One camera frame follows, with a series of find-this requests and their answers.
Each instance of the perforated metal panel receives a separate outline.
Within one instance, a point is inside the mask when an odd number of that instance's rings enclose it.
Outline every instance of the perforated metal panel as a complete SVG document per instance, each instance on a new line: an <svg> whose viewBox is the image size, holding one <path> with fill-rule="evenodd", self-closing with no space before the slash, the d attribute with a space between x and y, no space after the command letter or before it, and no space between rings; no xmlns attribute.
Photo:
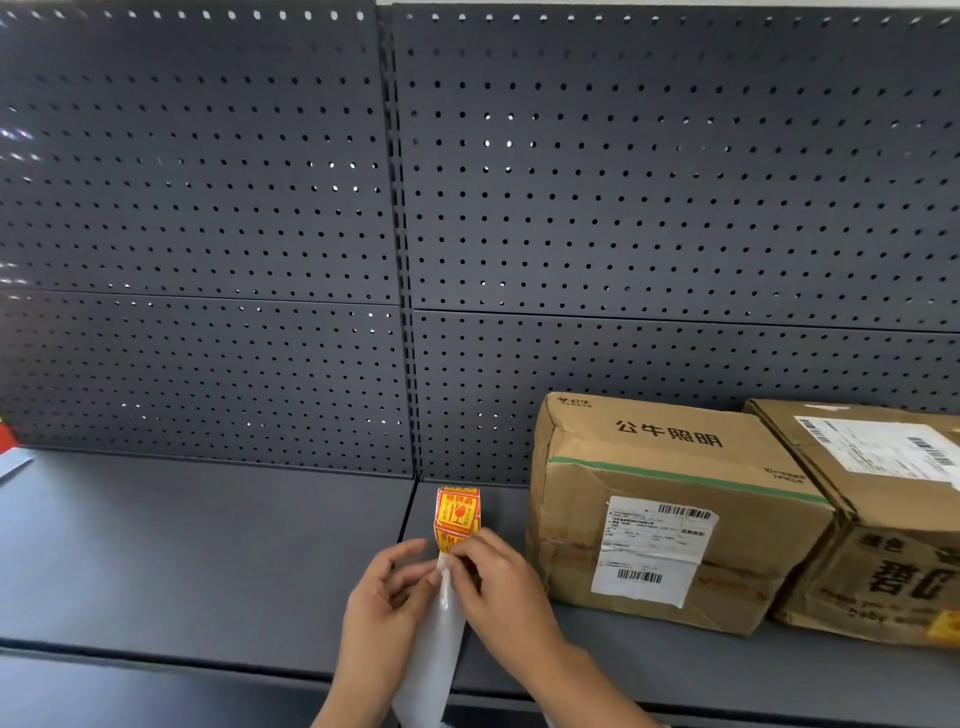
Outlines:
<svg viewBox="0 0 960 728"><path fill-rule="evenodd" d="M394 8L415 307L960 326L960 23Z"/></svg>
<svg viewBox="0 0 960 728"><path fill-rule="evenodd" d="M424 477L527 483L550 391L713 408L750 397L930 412L960 397L953 334L418 312Z"/></svg>
<svg viewBox="0 0 960 728"><path fill-rule="evenodd" d="M0 341L26 444L412 471L394 306L32 292Z"/></svg>
<svg viewBox="0 0 960 728"><path fill-rule="evenodd" d="M399 303L374 15L0 6L0 285Z"/></svg>

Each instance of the fragile sticker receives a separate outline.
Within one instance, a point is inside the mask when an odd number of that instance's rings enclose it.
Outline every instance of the fragile sticker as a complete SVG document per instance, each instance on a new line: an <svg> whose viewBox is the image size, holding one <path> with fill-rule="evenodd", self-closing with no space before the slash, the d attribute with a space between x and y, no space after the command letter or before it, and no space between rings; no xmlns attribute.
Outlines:
<svg viewBox="0 0 960 728"><path fill-rule="evenodd" d="M945 609L930 625L926 635L931 640L960 647L960 611Z"/></svg>
<svg viewBox="0 0 960 728"><path fill-rule="evenodd" d="M437 546L448 553L480 528L480 489L444 485L437 489L437 510L433 532Z"/></svg>
<svg viewBox="0 0 960 728"><path fill-rule="evenodd" d="M590 590L683 607L718 521L706 508L612 496Z"/></svg>

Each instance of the damaged cardboard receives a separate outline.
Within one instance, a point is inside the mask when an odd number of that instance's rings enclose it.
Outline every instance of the damaged cardboard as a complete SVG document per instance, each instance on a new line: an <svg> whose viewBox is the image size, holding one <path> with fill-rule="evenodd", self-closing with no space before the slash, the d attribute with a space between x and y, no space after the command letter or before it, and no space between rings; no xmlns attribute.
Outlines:
<svg viewBox="0 0 960 728"><path fill-rule="evenodd" d="M760 421L551 393L528 558L554 599L749 635L833 509Z"/></svg>
<svg viewBox="0 0 960 728"><path fill-rule="evenodd" d="M778 619L881 643L960 647L960 417L751 400L837 509Z"/></svg>

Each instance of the barcode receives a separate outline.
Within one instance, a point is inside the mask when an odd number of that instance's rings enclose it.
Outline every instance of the barcode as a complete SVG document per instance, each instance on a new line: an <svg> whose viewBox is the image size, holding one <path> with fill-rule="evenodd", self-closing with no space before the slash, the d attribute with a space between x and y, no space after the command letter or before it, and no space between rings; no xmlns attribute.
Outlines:
<svg viewBox="0 0 960 728"><path fill-rule="evenodd" d="M709 511L702 511L699 508L687 508L684 505L667 505L666 503L661 503L658 510L661 513L669 513L671 516L690 516L695 519L709 520L712 515Z"/></svg>
<svg viewBox="0 0 960 728"><path fill-rule="evenodd" d="M653 571L637 571L635 569L618 569L616 578L630 579L631 581L648 581L651 584L659 584L663 581L663 574Z"/></svg>
<svg viewBox="0 0 960 728"><path fill-rule="evenodd" d="M820 430L820 427L812 423L810 420L800 419L800 424L806 427L809 433L813 435L817 442L821 445L833 445L833 442Z"/></svg>
<svg viewBox="0 0 960 728"><path fill-rule="evenodd" d="M932 445L930 445L922 437L908 437L907 440L909 440L911 443L913 443L918 448L923 450L927 455L932 457L940 465L946 465L948 468L956 467L956 463L954 463L946 455L944 455L942 452L940 452L939 450L934 448Z"/></svg>

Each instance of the white label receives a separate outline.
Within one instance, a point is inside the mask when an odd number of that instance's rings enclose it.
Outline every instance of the white label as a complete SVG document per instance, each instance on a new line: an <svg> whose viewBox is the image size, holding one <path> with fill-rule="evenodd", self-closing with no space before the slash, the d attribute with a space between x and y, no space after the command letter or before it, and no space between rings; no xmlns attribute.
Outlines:
<svg viewBox="0 0 960 728"><path fill-rule="evenodd" d="M960 448L929 425L797 417L851 473L940 480L960 491Z"/></svg>
<svg viewBox="0 0 960 728"><path fill-rule="evenodd" d="M590 590L683 607L718 521L702 508L612 496Z"/></svg>

